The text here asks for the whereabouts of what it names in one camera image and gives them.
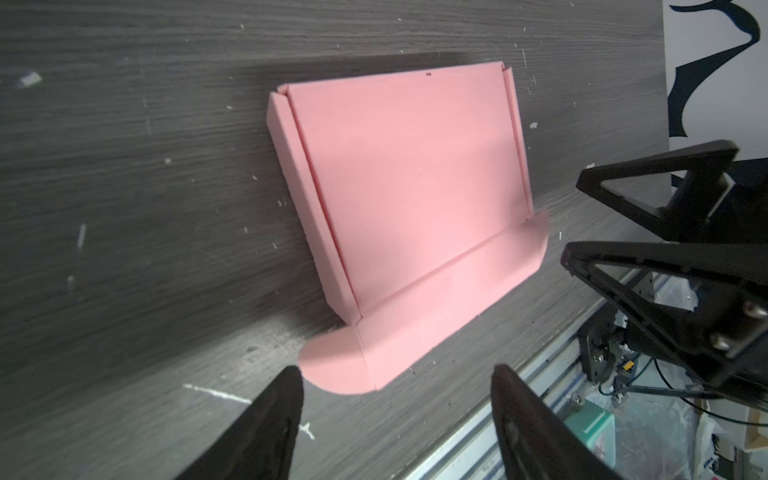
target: gray wood-grain tabletop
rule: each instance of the gray wood-grain tabletop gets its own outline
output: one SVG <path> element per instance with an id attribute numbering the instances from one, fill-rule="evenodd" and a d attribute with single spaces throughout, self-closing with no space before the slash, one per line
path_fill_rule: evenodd
<path id="1" fill-rule="evenodd" d="M 659 0 L 0 3 L 2 476 L 172 478 L 245 408 L 185 385 L 253 398 L 339 324 L 266 130 L 278 84 L 502 60 L 541 270 L 381 392 L 305 385 L 291 478 L 402 473 L 596 300 L 567 241 L 651 240 L 574 182 L 667 149 L 661 22 Z"/>

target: bolt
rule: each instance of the bolt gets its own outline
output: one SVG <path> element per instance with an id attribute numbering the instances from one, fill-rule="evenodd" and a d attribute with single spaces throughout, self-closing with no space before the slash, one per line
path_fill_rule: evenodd
<path id="1" fill-rule="evenodd" d="M 768 311 L 750 300 L 744 302 L 742 311 L 744 311 L 744 315 L 748 316 L 749 318 L 753 318 L 755 320 L 768 320 Z"/>
<path id="2" fill-rule="evenodd" d="M 710 335 L 710 345 L 712 345 L 712 348 L 715 350 L 719 350 L 721 352 L 727 352 L 730 350 L 730 344 L 722 333 L 713 333 Z"/>

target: pink box flap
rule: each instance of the pink box flap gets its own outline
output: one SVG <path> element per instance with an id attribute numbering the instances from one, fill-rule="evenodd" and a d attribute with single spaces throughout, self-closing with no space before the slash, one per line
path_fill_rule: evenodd
<path id="1" fill-rule="evenodd" d="M 530 216 L 500 62 L 288 85 L 361 314 Z"/>

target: white scratch mark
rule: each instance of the white scratch mark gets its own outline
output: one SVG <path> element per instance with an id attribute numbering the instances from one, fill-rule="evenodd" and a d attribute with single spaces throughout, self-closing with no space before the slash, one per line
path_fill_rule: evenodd
<path id="1" fill-rule="evenodd" d="M 26 75 L 22 75 L 22 77 L 18 79 L 17 86 L 19 88 L 30 88 L 30 87 L 34 87 L 41 81 L 43 81 L 43 77 L 41 77 L 38 72 L 30 71 L 29 73 L 27 73 Z"/>
<path id="2" fill-rule="evenodd" d="M 85 226 L 85 223 L 80 225 L 80 234 L 78 235 L 78 252 L 81 252 L 83 250 L 83 246 L 85 245 L 85 231 L 87 227 Z"/>
<path id="3" fill-rule="evenodd" d="M 201 386 L 190 385 L 189 383 L 184 383 L 184 388 L 194 390 L 195 392 L 208 393 L 220 399 L 232 400 L 234 402 L 246 403 L 250 405 L 249 399 L 244 399 L 243 397 L 239 397 L 237 395 L 231 395 L 230 393 L 219 392 L 218 390 L 213 389 L 204 389 Z"/>
<path id="4" fill-rule="evenodd" d="M 309 422 L 305 423 L 304 425 L 299 425 L 299 430 L 301 432 L 306 433 L 307 436 L 310 437 L 310 440 L 314 440 L 315 439 L 315 436 L 312 435 L 312 432 L 310 432 L 310 423 Z"/>

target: wire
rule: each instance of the wire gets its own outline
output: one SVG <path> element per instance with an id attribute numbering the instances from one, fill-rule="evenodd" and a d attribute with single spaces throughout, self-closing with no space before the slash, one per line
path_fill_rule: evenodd
<path id="1" fill-rule="evenodd" d="M 639 359 L 639 358 L 640 358 L 640 355 L 637 355 L 636 357 L 634 357 L 634 359 L 635 359 L 635 360 L 637 360 L 637 359 Z M 632 383 L 633 383 L 635 380 L 639 379 L 639 378 L 640 378 L 640 375 L 643 375 L 643 374 L 645 373 L 645 371 L 646 371 L 646 370 L 648 370 L 648 367 L 650 366 L 650 363 L 651 363 L 652 361 L 653 361 L 653 358 L 650 358 L 650 359 L 648 359 L 648 363 L 646 363 L 646 364 L 645 364 L 645 366 L 644 366 L 644 367 L 643 367 L 643 369 L 640 371 L 640 373 L 638 373 L 637 375 L 635 375 L 635 376 L 633 376 L 631 379 L 629 379 L 629 382 L 627 382 L 627 383 L 626 383 L 624 386 L 630 386 L 630 385 L 632 385 Z M 604 382 L 598 383 L 598 392 L 600 392 L 600 394 L 601 394 L 601 395 L 605 395 L 605 396 L 611 396 L 611 395 L 613 395 L 613 394 L 615 394 L 615 393 L 621 393 L 621 391 L 624 389 L 624 387 L 621 387 L 619 390 L 616 390 L 615 392 L 606 393 L 606 392 L 603 392 L 603 383 L 604 383 Z"/>
<path id="2" fill-rule="evenodd" d="M 651 358 L 651 359 L 648 359 L 648 363 L 646 363 L 646 364 L 645 364 L 645 366 L 644 366 L 644 367 L 643 367 L 643 369 L 640 371 L 640 373 L 638 373 L 637 375 L 635 375 L 634 377 L 632 377 L 632 378 L 629 380 L 629 382 L 627 382 L 627 385 L 632 385 L 632 383 L 633 383 L 635 380 L 637 380 L 637 379 L 639 379 L 639 378 L 640 378 L 640 375 L 643 375 L 643 374 L 645 373 L 645 371 L 646 371 L 646 370 L 648 370 L 648 367 L 650 366 L 650 361 L 651 361 L 651 360 L 653 360 L 653 359 L 652 359 L 652 358 Z"/>
<path id="3" fill-rule="evenodd" d="M 664 374 L 661 372 L 661 368 L 659 367 L 659 361 L 654 359 L 654 364 L 656 364 L 656 371 L 659 372 L 659 377 L 661 377 L 661 381 L 664 382 L 667 387 L 670 389 L 673 388 L 673 386 L 667 381 L 667 379 L 664 378 Z M 707 409 L 702 409 L 695 403 L 691 402 L 690 400 L 684 399 L 683 397 L 680 397 L 680 400 L 684 401 L 688 405 L 694 407 L 696 410 L 700 412 L 704 412 L 710 417 L 714 417 L 716 419 L 725 420 L 726 422 L 732 422 L 732 423 L 738 423 L 739 425 L 750 425 L 750 426 L 756 426 L 756 427 L 768 427 L 768 423 L 756 423 L 756 422 L 742 422 L 741 420 L 736 419 L 729 419 L 728 417 L 724 417 L 722 415 L 718 415 L 716 413 L 712 413 Z"/>

